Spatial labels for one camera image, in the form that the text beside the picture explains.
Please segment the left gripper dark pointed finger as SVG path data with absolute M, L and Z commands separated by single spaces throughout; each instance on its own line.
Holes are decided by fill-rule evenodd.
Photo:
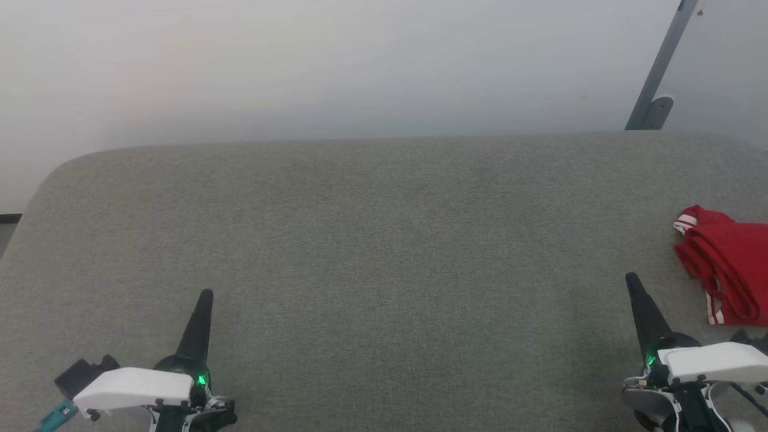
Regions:
M 190 358 L 201 364 L 208 363 L 213 304 L 213 290 L 202 290 L 184 329 L 181 341 L 176 348 L 175 355 Z

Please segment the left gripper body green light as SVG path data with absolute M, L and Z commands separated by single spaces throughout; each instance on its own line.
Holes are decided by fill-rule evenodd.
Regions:
M 207 355 L 166 356 L 154 369 L 188 375 L 193 383 L 189 396 L 180 405 L 157 399 L 149 407 L 150 431 L 220 431 L 238 423 L 234 399 L 212 394 Z

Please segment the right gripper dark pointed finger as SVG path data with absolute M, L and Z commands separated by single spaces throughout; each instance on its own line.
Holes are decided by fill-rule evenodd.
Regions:
M 666 349 L 674 341 L 674 332 L 656 306 L 636 273 L 625 274 L 626 289 L 630 297 L 631 310 L 637 341 L 642 358 L 647 361 L 656 356 L 660 349 Z

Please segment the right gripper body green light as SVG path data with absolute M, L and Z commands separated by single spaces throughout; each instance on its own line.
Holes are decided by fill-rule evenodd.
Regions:
M 672 378 L 661 361 L 661 349 L 688 349 L 701 344 L 685 334 L 668 333 L 661 337 L 639 334 L 644 360 L 639 377 L 623 381 L 622 401 L 633 411 L 636 421 L 647 431 L 733 431 L 713 404 L 714 385 L 702 378 L 683 382 Z

